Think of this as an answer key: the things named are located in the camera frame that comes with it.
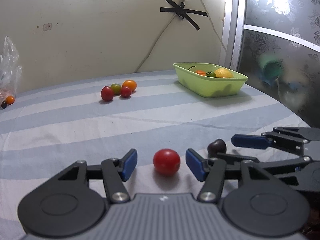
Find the dark red plum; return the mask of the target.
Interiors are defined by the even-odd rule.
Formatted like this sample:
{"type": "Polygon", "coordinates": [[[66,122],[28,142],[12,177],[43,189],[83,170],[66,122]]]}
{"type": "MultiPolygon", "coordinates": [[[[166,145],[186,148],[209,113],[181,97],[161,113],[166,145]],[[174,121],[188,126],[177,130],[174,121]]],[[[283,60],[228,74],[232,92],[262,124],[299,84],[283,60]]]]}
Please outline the dark red plum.
{"type": "Polygon", "coordinates": [[[227,146],[224,140],[216,139],[207,146],[208,158],[214,158],[218,153],[226,153],[227,146]]]}

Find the yellow lemon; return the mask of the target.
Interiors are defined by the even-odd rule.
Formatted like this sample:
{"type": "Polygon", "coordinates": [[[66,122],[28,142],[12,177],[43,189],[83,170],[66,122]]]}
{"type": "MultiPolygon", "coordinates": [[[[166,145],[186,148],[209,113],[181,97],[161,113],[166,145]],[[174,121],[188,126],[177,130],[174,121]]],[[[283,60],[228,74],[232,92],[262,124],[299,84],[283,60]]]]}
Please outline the yellow lemon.
{"type": "Polygon", "coordinates": [[[219,68],[214,71],[217,78],[233,78],[233,73],[227,68],[219,68]]]}

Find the green plastic basket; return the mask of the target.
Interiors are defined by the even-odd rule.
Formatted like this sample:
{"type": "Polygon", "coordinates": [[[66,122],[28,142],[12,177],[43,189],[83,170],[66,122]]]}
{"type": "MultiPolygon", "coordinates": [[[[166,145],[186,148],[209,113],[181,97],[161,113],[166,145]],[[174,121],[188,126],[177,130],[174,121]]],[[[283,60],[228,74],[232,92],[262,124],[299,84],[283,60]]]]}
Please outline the green plastic basket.
{"type": "Polygon", "coordinates": [[[196,74],[196,70],[214,72],[221,67],[211,63],[174,63],[178,81],[185,88],[204,98],[235,95],[248,80],[244,74],[229,69],[233,78],[217,78],[196,74]]]}

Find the red cherry tomato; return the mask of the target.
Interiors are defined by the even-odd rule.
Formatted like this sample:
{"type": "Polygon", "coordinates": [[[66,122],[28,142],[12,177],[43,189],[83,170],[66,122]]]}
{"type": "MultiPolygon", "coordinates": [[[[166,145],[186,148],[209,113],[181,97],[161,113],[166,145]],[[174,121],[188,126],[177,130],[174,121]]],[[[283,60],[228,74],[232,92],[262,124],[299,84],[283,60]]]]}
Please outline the red cherry tomato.
{"type": "Polygon", "coordinates": [[[114,98],[114,91],[110,87],[105,86],[102,88],[100,96],[103,101],[110,102],[114,98]]]}
{"type": "Polygon", "coordinates": [[[132,94],[132,90],[130,87],[122,87],[120,90],[120,95],[123,98],[129,98],[132,94]]]}

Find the green cherry tomato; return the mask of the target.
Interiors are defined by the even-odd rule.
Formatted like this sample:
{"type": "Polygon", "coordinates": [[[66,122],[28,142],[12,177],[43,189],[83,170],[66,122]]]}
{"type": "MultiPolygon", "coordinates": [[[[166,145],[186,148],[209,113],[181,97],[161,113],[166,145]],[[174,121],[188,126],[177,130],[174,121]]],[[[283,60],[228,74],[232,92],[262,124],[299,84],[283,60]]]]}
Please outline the green cherry tomato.
{"type": "Polygon", "coordinates": [[[216,74],[214,72],[206,72],[206,76],[208,76],[208,77],[216,77],[216,74]]]}

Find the orange cherry tomato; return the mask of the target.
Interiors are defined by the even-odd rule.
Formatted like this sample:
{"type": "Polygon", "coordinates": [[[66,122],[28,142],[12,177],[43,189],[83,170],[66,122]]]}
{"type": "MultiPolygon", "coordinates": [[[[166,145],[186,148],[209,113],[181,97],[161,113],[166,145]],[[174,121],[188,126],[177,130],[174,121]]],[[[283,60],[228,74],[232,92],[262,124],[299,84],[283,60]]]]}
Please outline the orange cherry tomato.
{"type": "Polygon", "coordinates": [[[131,92],[134,92],[137,88],[137,83],[134,80],[125,80],[122,87],[128,87],[131,89],[131,92]]]}

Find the frosted glass door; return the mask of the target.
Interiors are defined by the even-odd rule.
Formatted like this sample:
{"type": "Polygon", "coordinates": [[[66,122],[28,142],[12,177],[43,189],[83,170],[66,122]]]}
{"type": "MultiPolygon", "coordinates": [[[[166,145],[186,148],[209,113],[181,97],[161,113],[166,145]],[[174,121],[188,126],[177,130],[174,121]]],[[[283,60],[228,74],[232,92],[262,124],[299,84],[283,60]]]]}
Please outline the frosted glass door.
{"type": "Polygon", "coordinates": [[[319,0],[226,0],[219,63],[319,126],[319,0]]]}

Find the small orange kumquat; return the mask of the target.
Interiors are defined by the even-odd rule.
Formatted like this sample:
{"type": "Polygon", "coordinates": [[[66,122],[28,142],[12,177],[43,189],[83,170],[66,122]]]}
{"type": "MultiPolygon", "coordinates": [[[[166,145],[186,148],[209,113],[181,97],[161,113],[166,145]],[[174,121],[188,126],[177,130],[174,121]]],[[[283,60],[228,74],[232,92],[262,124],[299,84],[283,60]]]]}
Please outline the small orange kumquat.
{"type": "Polygon", "coordinates": [[[14,96],[8,96],[5,101],[6,101],[6,103],[8,105],[12,105],[15,102],[15,97],[14,96]]]}

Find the dark purple grape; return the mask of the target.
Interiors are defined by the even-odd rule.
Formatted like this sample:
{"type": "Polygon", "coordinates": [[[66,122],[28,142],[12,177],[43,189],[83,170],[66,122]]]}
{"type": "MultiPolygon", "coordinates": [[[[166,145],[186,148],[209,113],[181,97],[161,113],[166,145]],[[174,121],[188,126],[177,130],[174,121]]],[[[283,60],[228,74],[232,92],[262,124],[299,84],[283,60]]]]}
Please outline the dark purple grape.
{"type": "Polygon", "coordinates": [[[7,108],[7,105],[8,105],[7,102],[3,101],[2,104],[1,104],[1,108],[5,109],[5,108],[7,108]]]}

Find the clear plastic bag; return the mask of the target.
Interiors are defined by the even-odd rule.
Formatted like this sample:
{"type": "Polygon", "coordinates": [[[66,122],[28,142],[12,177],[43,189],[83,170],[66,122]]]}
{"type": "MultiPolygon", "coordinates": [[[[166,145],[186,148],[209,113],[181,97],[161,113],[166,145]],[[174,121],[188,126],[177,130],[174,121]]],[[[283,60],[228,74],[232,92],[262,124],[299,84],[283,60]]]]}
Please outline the clear plastic bag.
{"type": "Polygon", "coordinates": [[[21,81],[22,66],[19,53],[12,40],[6,36],[1,54],[1,103],[8,97],[16,97],[21,81]]]}

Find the black tape cross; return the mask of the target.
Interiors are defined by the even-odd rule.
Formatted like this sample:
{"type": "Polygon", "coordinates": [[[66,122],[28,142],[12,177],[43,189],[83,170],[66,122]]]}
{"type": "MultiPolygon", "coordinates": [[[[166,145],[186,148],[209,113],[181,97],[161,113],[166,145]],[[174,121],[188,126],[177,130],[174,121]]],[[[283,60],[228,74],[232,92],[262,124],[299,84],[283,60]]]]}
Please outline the black tape cross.
{"type": "Polygon", "coordinates": [[[165,0],[171,7],[160,7],[160,12],[172,12],[181,19],[186,19],[196,30],[199,30],[200,27],[195,23],[195,21],[189,16],[189,14],[200,15],[208,17],[208,14],[204,11],[185,9],[184,2],[180,4],[175,3],[173,0],[165,0]]]}

